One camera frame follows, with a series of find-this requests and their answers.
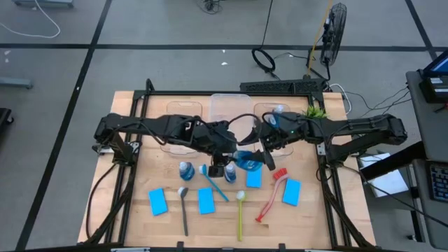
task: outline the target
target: gray spoon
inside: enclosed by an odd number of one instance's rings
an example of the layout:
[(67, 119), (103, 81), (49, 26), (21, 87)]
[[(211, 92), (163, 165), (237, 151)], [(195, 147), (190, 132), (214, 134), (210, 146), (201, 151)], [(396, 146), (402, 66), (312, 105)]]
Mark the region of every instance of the gray spoon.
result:
[(188, 188), (184, 188), (183, 186), (177, 190), (177, 193), (179, 196), (181, 196), (181, 202), (182, 202), (182, 219), (183, 219), (183, 232), (185, 233), (185, 236), (188, 236), (188, 226), (187, 226), (187, 213), (185, 212), (185, 202), (183, 201), (183, 198), (188, 193)]

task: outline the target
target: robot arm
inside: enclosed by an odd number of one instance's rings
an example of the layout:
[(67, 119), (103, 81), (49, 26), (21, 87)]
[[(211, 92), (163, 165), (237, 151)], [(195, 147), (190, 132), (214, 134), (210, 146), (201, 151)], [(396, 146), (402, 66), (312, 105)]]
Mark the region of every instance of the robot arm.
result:
[[(276, 125), (266, 120), (267, 116), (274, 116)], [(113, 161), (119, 165), (131, 165), (134, 161), (133, 147), (121, 139), (119, 132), (150, 135), (162, 145), (189, 147), (212, 156), (215, 167), (209, 170), (211, 177), (223, 175), (225, 164), (234, 160), (232, 154), (237, 151), (237, 145), (260, 141), (263, 152), (257, 150), (245, 159), (263, 162), (273, 170), (275, 164), (270, 153), (300, 140), (323, 144), (327, 163), (337, 165), (352, 153), (377, 144), (399, 145), (407, 138), (403, 123), (392, 115), (332, 121), (327, 118), (307, 118), (294, 112), (269, 112), (263, 114), (262, 122), (256, 123), (252, 133), (241, 142), (235, 139), (228, 128), (228, 121), (204, 122), (199, 116), (135, 118), (111, 113), (101, 119), (94, 138), (99, 146), (112, 148)], [(330, 144), (333, 137), (355, 134), (364, 135), (343, 145)]]

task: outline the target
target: concrete floor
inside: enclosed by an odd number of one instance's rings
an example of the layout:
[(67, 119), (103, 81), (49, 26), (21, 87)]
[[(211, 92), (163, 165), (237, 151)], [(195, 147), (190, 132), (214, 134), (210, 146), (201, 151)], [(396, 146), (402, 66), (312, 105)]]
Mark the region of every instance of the concrete floor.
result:
[[(443, 0), (412, 0), (433, 46), (447, 47)], [(0, 27), (0, 76), (30, 78), (31, 90), (0, 87), (0, 107), (13, 109), (15, 123), (0, 145), (0, 251), (13, 250), (46, 168), (87, 49), (8, 48), (6, 43), (90, 44), (106, 0), (75, 0), (74, 9), (46, 9), (60, 25), (52, 40), (9, 33)], [(194, 1), (113, 0), (99, 44), (251, 45), (263, 38), (269, 0), (223, 1), (217, 15), (201, 12)], [(404, 0), (344, 0), (348, 10), (343, 46), (424, 47)], [(326, 1), (275, 1), (267, 45), (311, 45)], [(38, 11), (0, 2), (0, 22), (26, 33), (52, 34)], [(284, 53), (271, 50), (272, 56)], [(306, 51), (290, 51), (306, 55)], [(331, 68), (331, 83), (362, 94), (374, 106), (405, 86), (405, 72), (425, 67), (426, 51), (341, 51)], [(281, 79), (301, 78), (303, 59), (276, 59)], [(323, 68), (316, 65), (320, 72)], [(76, 243), (97, 157), (90, 147), (98, 119), (110, 109), (116, 90), (144, 87), (151, 78), (157, 90), (238, 90), (241, 82), (268, 81), (250, 50), (107, 50), (96, 49), (36, 219), (27, 248)], [(349, 96), (356, 118), (367, 111)], [(402, 118), (409, 139), (403, 146), (380, 146), (396, 152), (420, 140), (410, 102), (389, 113)], [(429, 251), (415, 244), (408, 212), (376, 204), (366, 189), (378, 245), (402, 251)]]

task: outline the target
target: computer screen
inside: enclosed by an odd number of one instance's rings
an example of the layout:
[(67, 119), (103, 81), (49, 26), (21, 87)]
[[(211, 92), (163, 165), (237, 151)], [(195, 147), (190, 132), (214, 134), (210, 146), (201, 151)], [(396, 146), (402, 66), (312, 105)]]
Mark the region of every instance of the computer screen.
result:
[(448, 57), (444, 58), (440, 61), (439, 64), (436, 64), (431, 71), (434, 72), (448, 72)]
[(448, 50), (434, 59), (423, 72), (426, 77), (448, 76)]

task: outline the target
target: green plant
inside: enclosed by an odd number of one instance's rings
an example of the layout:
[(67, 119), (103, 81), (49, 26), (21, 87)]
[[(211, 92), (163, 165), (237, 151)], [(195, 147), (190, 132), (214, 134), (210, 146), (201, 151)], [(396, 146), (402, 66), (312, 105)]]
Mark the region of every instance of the green plant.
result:
[(309, 106), (305, 115), (309, 118), (327, 118), (325, 110), (315, 106)]

